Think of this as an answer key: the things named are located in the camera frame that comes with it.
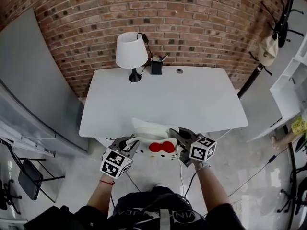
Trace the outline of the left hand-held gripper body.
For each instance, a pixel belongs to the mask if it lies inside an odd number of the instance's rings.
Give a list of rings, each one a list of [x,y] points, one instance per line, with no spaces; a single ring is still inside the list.
[[[131,166],[139,144],[139,140],[134,137],[113,140],[103,154],[100,171],[113,179],[118,179]]]

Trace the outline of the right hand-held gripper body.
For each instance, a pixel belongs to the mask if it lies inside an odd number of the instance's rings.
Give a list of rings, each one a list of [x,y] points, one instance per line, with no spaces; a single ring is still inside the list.
[[[170,128],[169,135],[177,140],[177,147],[181,148],[179,159],[186,167],[192,160],[206,162],[215,153],[216,141],[201,133],[179,127],[178,130]]]

